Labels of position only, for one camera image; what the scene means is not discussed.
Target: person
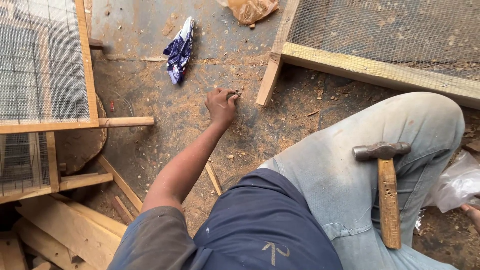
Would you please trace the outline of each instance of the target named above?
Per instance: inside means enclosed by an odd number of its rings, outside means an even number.
[[[181,207],[235,118],[233,90],[207,94],[210,126],[153,182],[108,269],[454,269],[411,248],[430,187],[460,144],[462,111],[415,92],[378,102],[317,131],[242,177],[222,194],[192,239]],[[380,237],[377,161],[353,146],[405,141],[394,158],[402,247]],[[480,211],[462,209],[480,227]]]

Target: shirt sleeve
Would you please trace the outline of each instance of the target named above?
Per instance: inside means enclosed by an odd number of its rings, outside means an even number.
[[[108,270],[179,270],[196,250],[182,213],[160,206],[128,226]]]

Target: blue and white wrapper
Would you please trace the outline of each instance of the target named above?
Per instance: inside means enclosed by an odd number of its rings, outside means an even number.
[[[168,55],[167,72],[173,84],[183,81],[187,69],[188,59],[192,53],[193,19],[188,17],[183,28],[163,50]]]

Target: hand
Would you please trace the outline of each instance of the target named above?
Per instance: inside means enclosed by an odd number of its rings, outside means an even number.
[[[462,208],[470,220],[472,220],[475,230],[480,234],[480,210],[468,204],[462,204],[460,208]]]
[[[212,124],[217,124],[225,130],[232,124],[235,119],[235,100],[238,95],[231,96],[227,101],[227,94],[234,94],[232,89],[215,88],[207,93],[205,106],[210,112]]]

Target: hammer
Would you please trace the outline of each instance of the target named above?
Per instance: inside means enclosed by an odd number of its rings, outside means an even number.
[[[352,148],[352,154],[357,161],[378,159],[380,230],[382,232],[382,240],[388,248],[399,249],[402,247],[393,157],[396,154],[408,154],[411,150],[412,147],[406,142],[395,144],[379,142],[373,145],[355,146]]]

